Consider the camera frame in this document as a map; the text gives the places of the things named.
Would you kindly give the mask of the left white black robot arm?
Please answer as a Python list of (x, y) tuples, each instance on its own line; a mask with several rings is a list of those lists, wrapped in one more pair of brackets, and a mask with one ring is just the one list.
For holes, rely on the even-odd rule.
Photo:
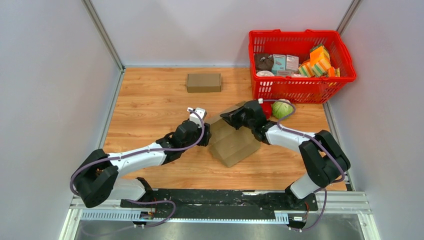
[(146, 180), (123, 177), (140, 169), (171, 163), (191, 147), (206, 147), (210, 138), (210, 124), (200, 126), (185, 120), (175, 131), (142, 148), (119, 153), (96, 149), (71, 176), (70, 189), (87, 208), (97, 207), (106, 200), (126, 199), (134, 200), (142, 208), (148, 207), (153, 194)]

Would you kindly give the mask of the brown cardboard paper box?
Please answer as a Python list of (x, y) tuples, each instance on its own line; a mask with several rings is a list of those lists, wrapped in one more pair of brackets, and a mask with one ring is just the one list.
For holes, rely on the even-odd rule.
[(222, 91), (220, 73), (189, 73), (186, 90), (188, 93), (216, 93)]

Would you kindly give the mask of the cardboard sheet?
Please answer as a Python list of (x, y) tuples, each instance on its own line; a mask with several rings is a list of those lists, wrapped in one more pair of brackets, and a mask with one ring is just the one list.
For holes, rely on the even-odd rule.
[(206, 120), (206, 123), (211, 133), (208, 150), (227, 168), (251, 156), (261, 147), (249, 128), (243, 126), (236, 130), (219, 114)]

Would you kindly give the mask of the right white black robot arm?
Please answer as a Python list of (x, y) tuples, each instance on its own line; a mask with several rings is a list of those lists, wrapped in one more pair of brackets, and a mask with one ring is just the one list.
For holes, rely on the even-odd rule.
[(284, 190), (286, 205), (296, 210), (310, 195), (332, 183), (342, 182), (351, 163), (329, 131), (303, 132), (282, 126), (279, 121), (267, 118), (262, 107), (264, 102), (262, 98), (247, 101), (220, 117), (236, 130), (250, 129), (259, 142), (300, 153), (306, 173)]

